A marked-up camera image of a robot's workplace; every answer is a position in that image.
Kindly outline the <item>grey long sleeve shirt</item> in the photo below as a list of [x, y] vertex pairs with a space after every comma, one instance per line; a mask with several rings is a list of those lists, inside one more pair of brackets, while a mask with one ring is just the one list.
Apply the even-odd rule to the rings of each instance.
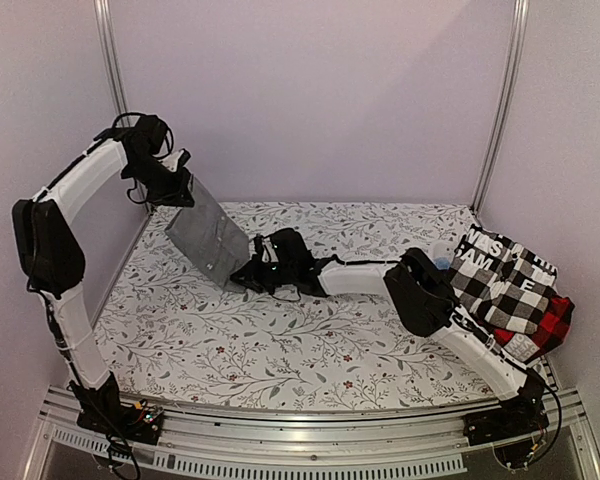
[[249, 237], [196, 178], [189, 185], [193, 207], [183, 207], [165, 233], [174, 246], [223, 291], [244, 293], [230, 276], [250, 260]]

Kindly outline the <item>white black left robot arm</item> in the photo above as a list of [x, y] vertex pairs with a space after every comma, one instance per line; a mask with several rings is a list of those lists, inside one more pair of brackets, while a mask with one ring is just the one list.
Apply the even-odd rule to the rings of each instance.
[[137, 114], [130, 127], [112, 125], [48, 185], [17, 201], [12, 221], [27, 289], [40, 296], [47, 324], [84, 412], [108, 434], [128, 426], [119, 387], [96, 345], [86, 312], [83, 280], [86, 257], [71, 225], [86, 203], [114, 175], [146, 190], [152, 206], [193, 206], [189, 191], [190, 157], [175, 150], [167, 124], [155, 115]]

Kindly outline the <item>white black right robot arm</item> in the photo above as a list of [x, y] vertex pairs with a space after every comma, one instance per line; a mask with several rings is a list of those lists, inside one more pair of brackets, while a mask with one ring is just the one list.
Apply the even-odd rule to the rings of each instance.
[[519, 435], [542, 410], [548, 390], [543, 378], [505, 352], [471, 317], [443, 272], [419, 248], [408, 249], [396, 261], [346, 262], [335, 255], [316, 259], [310, 253], [292, 257], [281, 252], [265, 261], [254, 254], [230, 280], [259, 293], [292, 285], [315, 297], [386, 298], [410, 334], [441, 344], [482, 377], [503, 405], [496, 422], [504, 435]]

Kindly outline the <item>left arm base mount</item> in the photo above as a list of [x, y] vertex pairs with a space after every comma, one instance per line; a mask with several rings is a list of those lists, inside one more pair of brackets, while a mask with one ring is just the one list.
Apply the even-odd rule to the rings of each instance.
[[164, 410], [146, 401], [124, 405], [118, 400], [86, 400], [81, 403], [77, 425], [127, 441], [157, 445], [164, 423]]

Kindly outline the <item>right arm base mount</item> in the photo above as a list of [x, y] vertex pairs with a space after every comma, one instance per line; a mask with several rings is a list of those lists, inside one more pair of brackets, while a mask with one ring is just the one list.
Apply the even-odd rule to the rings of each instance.
[[527, 435], [549, 426], [543, 403], [524, 399], [500, 402], [497, 408], [469, 413], [462, 420], [463, 435], [470, 446]]

